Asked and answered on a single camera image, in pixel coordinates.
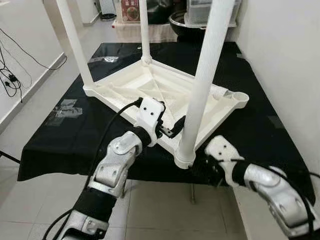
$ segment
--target white baseboard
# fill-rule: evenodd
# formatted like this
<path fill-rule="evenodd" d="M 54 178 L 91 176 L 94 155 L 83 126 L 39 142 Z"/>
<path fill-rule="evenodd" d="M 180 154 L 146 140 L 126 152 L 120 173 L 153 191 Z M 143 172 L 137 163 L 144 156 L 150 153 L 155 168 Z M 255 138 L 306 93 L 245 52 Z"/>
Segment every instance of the white baseboard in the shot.
<path fill-rule="evenodd" d="M 92 26 L 92 25 L 98 20 L 98 18 L 100 17 L 100 13 L 101 13 L 101 12 L 99 12 L 99 13 L 91 20 L 91 22 L 84 22 L 84 23 L 83 23 L 83 26 L 84 26 L 84 27 L 90 27 L 90 26 Z"/>
<path fill-rule="evenodd" d="M 51 64 L 51 66 L 49 66 L 49 68 L 57 68 L 65 59 L 65 57 L 65 53 L 61 53 L 61 55 Z M 17 101 L 12 110 L 0 120 L 0 134 L 6 129 L 12 119 L 14 119 L 14 117 L 20 112 L 24 105 L 29 101 L 29 99 L 36 93 L 36 91 L 42 86 L 42 84 L 50 77 L 53 72 L 54 71 L 52 70 L 46 69 L 46 71 L 38 78 L 35 84 L 22 96 L 22 103 L 20 101 Z"/>

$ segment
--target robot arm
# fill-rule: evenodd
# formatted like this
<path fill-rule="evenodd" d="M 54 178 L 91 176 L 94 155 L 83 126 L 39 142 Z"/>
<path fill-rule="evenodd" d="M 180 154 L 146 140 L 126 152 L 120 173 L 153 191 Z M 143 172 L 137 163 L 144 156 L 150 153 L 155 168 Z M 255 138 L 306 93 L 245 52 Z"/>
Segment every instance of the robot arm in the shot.
<path fill-rule="evenodd" d="M 58 240 L 98 240 L 105 237 L 117 198 L 123 192 L 128 170 L 146 146 L 162 135 L 163 103 L 144 98 L 137 122 L 131 130 L 115 138 L 107 147 L 90 181 L 61 227 Z"/>
<path fill-rule="evenodd" d="M 301 195 L 281 176 L 285 173 L 278 168 L 264 167 L 244 161 L 234 146 L 224 137 L 216 136 L 205 149 L 225 173 L 226 182 L 232 187 L 244 186 L 257 192 L 289 239 L 320 239 L 320 219 L 313 206 L 308 204 L 315 238 L 310 238 L 308 214 Z"/>

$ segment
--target black bowl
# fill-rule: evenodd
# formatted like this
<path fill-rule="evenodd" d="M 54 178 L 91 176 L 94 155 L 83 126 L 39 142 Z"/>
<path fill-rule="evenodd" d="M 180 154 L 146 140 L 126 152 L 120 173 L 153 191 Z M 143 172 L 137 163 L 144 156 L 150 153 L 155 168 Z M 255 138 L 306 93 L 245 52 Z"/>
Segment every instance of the black bowl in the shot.
<path fill-rule="evenodd" d="M 169 22 L 173 31 L 184 40 L 189 40 L 191 42 L 202 41 L 204 39 L 206 29 L 187 27 L 184 18 L 185 13 L 186 11 L 177 11 L 171 14 Z"/>

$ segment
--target table leg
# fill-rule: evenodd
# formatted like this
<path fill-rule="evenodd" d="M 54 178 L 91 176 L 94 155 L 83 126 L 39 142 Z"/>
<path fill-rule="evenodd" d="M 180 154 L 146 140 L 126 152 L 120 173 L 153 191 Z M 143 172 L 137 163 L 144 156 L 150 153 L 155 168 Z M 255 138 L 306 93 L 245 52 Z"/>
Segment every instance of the table leg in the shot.
<path fill-rule="evenodd" d="M 192 205 L 195 205 L 196 204 L 196 195 L 195 195 L 195 184 L 194 183 L 191 183 L 190 184 L 190 201 L 191 201 L 191 204 Z"/>

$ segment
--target white pole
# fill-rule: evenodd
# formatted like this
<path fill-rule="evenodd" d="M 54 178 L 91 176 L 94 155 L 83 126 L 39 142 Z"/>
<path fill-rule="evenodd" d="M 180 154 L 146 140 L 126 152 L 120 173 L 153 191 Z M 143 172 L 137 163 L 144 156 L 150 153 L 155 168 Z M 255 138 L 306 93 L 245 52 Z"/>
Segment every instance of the white pole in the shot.
<path fill-rule="evenodd" d="M 196 158 L 195 144 L 235 0 L 213 0 L 175 164 L 187 169 Z"/>
<path fill-rule="evenodd" d="M 139 1 L 140 10 L 140 26 L 141 26 L 141 42 L 142 42 L 142 63 L 150 64 L 152 57 L 150 55 L 149 46 L 149 27 L 148 27 L 148 12 L 147 0 Z"/>
<path fill-rule="evenodd" d="M 77 62 L 78 68 L 81 73 L 81 77 L 83 80 L 83 88 L 84 89 L 92 89 L 94 86 L 94 81 L 92 79 L 90 70 L 88 68 L 88 64 L 82 50 L 80 40 L 77 34 L 77 30 L 72 19 L 70 9 L 68 7 L 66 0 L 57 0 L 57 5 L 62 17 L 62 21 L 65 27 L 65 31 L 68 35 L 70 45 L 73 50 L 73 54 L 75 56 L 75 60 Z"/>

